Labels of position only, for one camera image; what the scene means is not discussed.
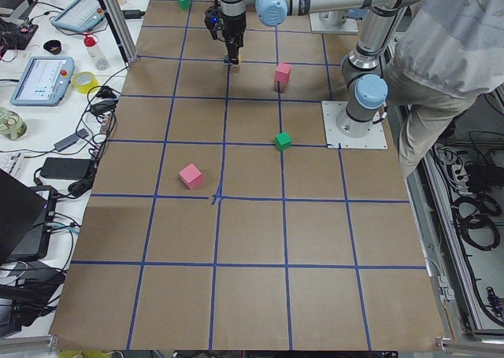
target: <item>white mounting plate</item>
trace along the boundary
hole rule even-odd
[[[338,113],[347,107],[346,101],[322,101],[324,113],[325,141],[328,148],[358,148],[358,149],[387,149],[384,128],[382,124],[374,124],[371,131],[364,138],[351,138],[342,133],[336,126]]]
[[[319,13],[311,13],[309,15],[309,22],[312,27],[312,33],[333,33],[341,35],[357,35],[359,29],[357,22],[352,18],[347,18],[345,23],[341,26],[325,24],[318,16]]]

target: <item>white desk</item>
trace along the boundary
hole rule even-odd
[[[40,0],[41,2],[48,2],[50,4],[66,7],[73,0]],[[149,0],[128,0],[128,3],[121,6],[123,9],[141,9],[146,10]],[[37,5],[31,12],[31,17],[38,16],[47,10],[52,10],[50,6]],[[50,24],[48,16],[42,16],[34,21],[39,25],[39,30],[35,33],[33,39],[30,41],[28,48],[24,51],[18,51],[16,58],[10,62],[0,62],[0,77],[19,79],[24,71],[28,59],[32,56],[49,56],[43,49],[44,42],[50,39],[58,39],[62,43],[61,55],[73,57],[76,65],[74,73],[82,71],[91,71],[96,74],[98,82],[103,84],[109,76],[113,73],[124,68],[124,62],[117,49],[117,45],[113,38],[110,28],[105,31],[99,32],[96,35],[100,40],[100,47],[106,54],[110,67],[105,71],[97,70],[83,44],[83,36],[72,35],[67,36],[56,30]],[[127,20],[127,25],[132,34],[133,40],[136,42],[142,20]],[[96,27],[100,30],[105,27],[105,23],[101,23]],[[6,60],[13,57],[13,53],[7,53]],[[124,70],[119,75],[112,78],[108,85],[112,88],[121,91],[124,84],[127,71]],[[14,91],[15,83],[0,83],[0,105],[7,109],[13,110],[18,113],[28,125],[28,130],[24,136],[16,141],[10,141],[6,138],[0,137],[1,150],[17,150],[17,149],[32,149],[39,151],[49,151],[54,148],[54,143],[72,134],[75,131],[76,124],[80,116],[87,106],[85,94],[80,94],[72,85],[69,86],[64,98],[58,106],[54,107],[27,107],[27,106],[14,106],[9,103],[9,99]],[[94,118],[85,119],[88,126],[93,132],[98,132],[99,125]],[[79,141],[74,146],[69,147],[64,153],[73,153],[78,151],[85,145],[85,141]],[[85,147],[80,153],[73,155],[75,158],[89,158],[90,155]],[[26,153],[26,156],[35,156],[36,153]],[[37,168],[43,165],[46,157],[58,157],[55,154],[47,154],[43,157],[27,159],[23,161],[21,170],[17,174],[17,178],[27,186],[34,186],[33,173]],[[63,194],[67,194],[67,187],[73,181],[64,180],[43,180],[44,184],[51,185]],[[86,208],[89,199],[87,192],[82,197],[76,200],[61,200],[57,203],[57,212],[72,217],[78,222],[82,221],[84,209]],[[57,218],[55,221],[65,223],[65,220]],[[51,236],[49,251],[43,262],[54,268],[62,268],[65,264],[69,254],[72,250],[72,239],[69,232],[62,231],[55,233]],[[61,292],[62,286],[58,289],[54,296]],[[19,337],[34,337],[41,336],[49,333],[50,325],[53,321],[54,313],[45,317],[39,317],[30,327],[23,327],[20,333],[12,336],[12,338]]]

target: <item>cube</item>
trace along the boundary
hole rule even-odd
[[[292,139],[287,132],[282,132],[275,137],[275,146],[279,151],[283,151],[291,146]]]
[[[179,172],[182,182],[191,190],[197,189],[203,183],[203,174],[194,164],[189,164]]]
[[[278,81],[282,84],[287,84],[289,81],[289,77],[291,76],[291,70],[292,67],[291,65],[288,65],[287,63],[279,63],[276,66],[276,71],[275,71],[275,81]]]
[[[183,10],[189,9],[191,6],[191,0],[178,0],[180,8]]]

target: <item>black monitor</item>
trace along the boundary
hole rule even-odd
[[[15,250],[24,236],[37,227],[35,221],[47,200],[11,175],[0,170],[0,264]]]

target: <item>yellow tape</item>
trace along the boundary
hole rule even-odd
[[[82,94],[98,90],[99,83],[93,72],[79,72],[72,77],[73,86]]]

